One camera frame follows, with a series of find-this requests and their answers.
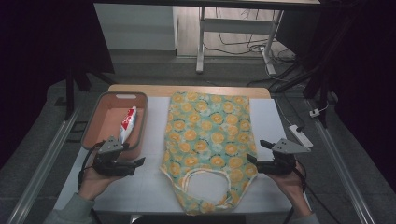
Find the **white cable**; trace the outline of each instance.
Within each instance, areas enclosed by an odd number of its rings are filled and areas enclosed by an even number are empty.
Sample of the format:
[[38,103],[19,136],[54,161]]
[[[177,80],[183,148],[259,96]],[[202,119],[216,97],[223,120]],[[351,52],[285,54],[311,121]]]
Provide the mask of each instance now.
[[329,107],[329,101],[327,101],[326,107],[324,107],[323,109],[319,110],[319,112],[327,109],[327,107]]
[[291,122],[286,118],[285,114],[283,113],[282,107],[280,107],[280,104],[279,104],[279,102],[277,101],[277,88],[278,88],[278,87],[279,87],[279,86],[276,86],[276,88],[275,88],[275,102],[276,102],[276,104],[277,104],[277,107],[279,107],[280,113],[282,114],[283,118],[285,118],[285,120],[286,120],[286,121],[288,122],[288,124],[291,126],[291,125],[292,125]]

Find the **wall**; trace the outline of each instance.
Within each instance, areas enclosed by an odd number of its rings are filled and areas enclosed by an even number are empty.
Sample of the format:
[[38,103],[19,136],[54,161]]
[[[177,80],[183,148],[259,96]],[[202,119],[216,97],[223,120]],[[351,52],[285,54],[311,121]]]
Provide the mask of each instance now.
[[175,7],[94,4],[108,49],[175,50]]

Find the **robotic arm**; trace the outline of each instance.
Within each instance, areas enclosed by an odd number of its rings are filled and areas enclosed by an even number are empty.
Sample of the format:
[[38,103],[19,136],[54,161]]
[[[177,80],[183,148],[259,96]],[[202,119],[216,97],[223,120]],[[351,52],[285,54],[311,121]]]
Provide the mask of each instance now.
[[135,162],[117,161],[121,152],[128,147],[128,144],[121,144],[110,136],[97,152],[93,160],[93,169],[100,175],[133,175],[135,168],[143,165],[145,158]]
[[273,150],[272,161],[258,161],[257,158],[247,154],[247,160],[255,164],[259,173],[269,175],[288,175],[296,166],[295,153],[310,152],[311,149],[302,147],[287,139],[281,138],[276,144],[260,140],[262,147]]

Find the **sleeve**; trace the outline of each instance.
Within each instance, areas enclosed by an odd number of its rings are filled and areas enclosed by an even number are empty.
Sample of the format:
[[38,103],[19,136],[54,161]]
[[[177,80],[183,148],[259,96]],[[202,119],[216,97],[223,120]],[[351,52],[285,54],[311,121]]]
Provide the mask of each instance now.
[[92,224],[90,211],[95,204],[74,194],[62,210],[52,210],[47,216],[44,224]]
[[308,217],[299,217],[294,219],[291,224],[319,224],[317,215],[314,213]]

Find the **black curtain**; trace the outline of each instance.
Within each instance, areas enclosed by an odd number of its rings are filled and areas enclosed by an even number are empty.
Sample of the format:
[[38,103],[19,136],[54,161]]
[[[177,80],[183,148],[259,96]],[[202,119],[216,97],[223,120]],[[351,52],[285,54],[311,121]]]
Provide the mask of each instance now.
[[7,1],[0,6],[1,166],[67,72],[114,73],[91,1]]
[[335,110],[394,191],[395,11],[394,1],[369,0],[331,65],[331,88],[339,99]]

